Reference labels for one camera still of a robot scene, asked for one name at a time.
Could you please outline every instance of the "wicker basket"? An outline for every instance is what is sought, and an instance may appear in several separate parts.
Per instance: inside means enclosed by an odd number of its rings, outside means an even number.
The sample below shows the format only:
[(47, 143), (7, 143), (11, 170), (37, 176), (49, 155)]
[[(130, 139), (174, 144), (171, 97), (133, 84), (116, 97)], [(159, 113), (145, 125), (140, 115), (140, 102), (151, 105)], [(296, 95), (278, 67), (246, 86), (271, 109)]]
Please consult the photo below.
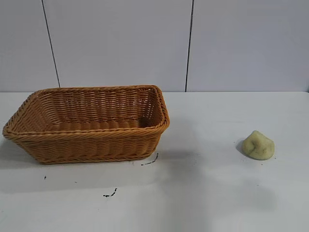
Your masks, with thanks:
[(44, 164), (139, 160), (169, 126), (156, 86), (52, 88), (31, 94), (3, 135)]

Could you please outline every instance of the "white wall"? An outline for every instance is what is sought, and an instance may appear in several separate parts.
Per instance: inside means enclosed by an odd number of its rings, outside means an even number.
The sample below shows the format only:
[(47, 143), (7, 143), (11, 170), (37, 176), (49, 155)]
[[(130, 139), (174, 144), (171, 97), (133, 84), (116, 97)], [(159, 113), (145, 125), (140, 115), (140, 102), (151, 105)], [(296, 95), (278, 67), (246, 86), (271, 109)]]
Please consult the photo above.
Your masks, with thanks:
[(48, 0), (62, 87), (155, 84), (184, 91), (190, 0)]
[(57, 86), (41, 0), (2, 0), (0, 91)]
[(195, 0), (188, 91), (307, 91), (309, 0)]

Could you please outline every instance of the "basket side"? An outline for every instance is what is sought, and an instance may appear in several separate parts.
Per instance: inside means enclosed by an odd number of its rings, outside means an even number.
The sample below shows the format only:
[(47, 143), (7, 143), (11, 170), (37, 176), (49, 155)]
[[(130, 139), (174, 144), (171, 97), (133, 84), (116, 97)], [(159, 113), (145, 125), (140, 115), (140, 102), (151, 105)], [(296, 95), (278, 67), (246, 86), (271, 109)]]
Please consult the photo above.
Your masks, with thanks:
[[(120, 95), (117, 97), (114, 96), (114, 91), (120, 92)], [(97, 98), (98, 95), (93, 95), (94, 93), (99, 93), (104, 101), (113, 102), (113, 111), (110, 113), (110, 108), (104, 104), (95, 103), (94, 105), (99, 105), (98, 108), (90, 108), (89, 111), (85, 108), (92, 105), (94, 100), (102, 101), (100, 98)], [(67, 95), (69, 94), (72, 97), (72, 94), (77, 93), (78, 96), (72, 98), (73, 102), (68, 100)], [(84, 104), (86, 95), (90, 96), (88, 99), (89, 104)], [(64, 108), (62, 110), (61, 103), (65, 102)], [(35, 123), (24, 123), (23, 125), (34, 125), (31, 128), (24, 127), (22, 131), (27, 132), (16, 132), (14, 127), (16, 124), (22, 122), (28, 122), (25, 118), (34, 119), (35, 117), (31, 116), (31, 109), (33, 112), (40, 112), (39, 120), (35, 120)], [(70, 109), (73, 109), (73, 114), (70, 116)], [(76, 111), (76, 109), (84, 110), (85, 112)], [(114, 129), (99, 129), (99, 130), (59, 130), (59, 131), (49, 131), (44, 128), (48, 124), (55, 124), (65, 120), (81, 120), (81, 121), (96, 121), (96, 120), (113, 120), (116, 117), (148, 117), (148, 121), (151, 121), (150, 127), (145, 128), (114, 128)], [(15, 141), (24, 141), (24, 142), (40, 142), (40, 141), (54, 141), (54, 140), (66, 140), (66, 139), (96, 139), (98, 136), (116, 138), (116, 137), (126, 137), (126, 136), (152, 136), (154, 134), (161, 134), (169, 126), (169, 116), (167, 109), (164, 103), (161, 90), (156, 86), (133, 86), (133, 87), (90, 87), (90, 88), (58, 88), (58, 89), (46, 89), (40, 90), (31, 96), (23, 103), (19, 110), (12, 116), (10, 121), (3, 129), (3, 135), (6, 138), (15, 140)]]
[(2, 134), (7, 139), (16, 139), (18, 134), (45, 131), (52, 123), (52, 116), (46, 111), (45, 98), (39, 98), (44, 90), (39, 90), (28, 96), (18, 110), (5, 124)]
[(54, 123), (139, 119), (150, 86), (84, 87), (48, 90), (56, 109)]
[(18, 142), (42, 164), (140, 160), (150, 156), (160, 135), (125, 138)]

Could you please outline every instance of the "black mark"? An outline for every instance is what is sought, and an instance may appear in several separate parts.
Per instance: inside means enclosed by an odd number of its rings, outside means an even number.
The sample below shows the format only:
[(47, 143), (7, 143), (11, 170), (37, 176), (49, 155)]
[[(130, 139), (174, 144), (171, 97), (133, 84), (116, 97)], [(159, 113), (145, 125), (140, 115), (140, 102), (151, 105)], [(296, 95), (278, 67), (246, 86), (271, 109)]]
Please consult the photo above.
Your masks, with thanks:
[(115, 188), (115, 190), (114, 190), (114, 192), (112, 193), (112, 195), (103, 195), (103, 197), (112, 197), (113, 195), (115, 195), (116, 191), (117, 191), (117, 188)]
[(149, 162), (149, 163), (141, 164), (141, 166), (154, 163), (154, 162), (156, 161), (156, 159), (158, 158), (158, 155), (159, 155), (159, 153), (156, 154), (156, 158), (154, 159), (154, 161), (151, 161), (151, 162)]

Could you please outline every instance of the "rectangular basket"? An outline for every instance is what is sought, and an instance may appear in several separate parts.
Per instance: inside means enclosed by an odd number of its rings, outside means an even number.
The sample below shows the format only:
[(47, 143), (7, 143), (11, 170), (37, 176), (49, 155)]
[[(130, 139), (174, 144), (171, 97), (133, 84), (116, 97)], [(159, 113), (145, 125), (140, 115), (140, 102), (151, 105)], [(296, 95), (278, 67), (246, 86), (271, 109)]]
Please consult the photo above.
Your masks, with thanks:
[(43, 164), (139, 160), (169, 126), (156, 86), (73, 87), (31, 94), (3, 128)]

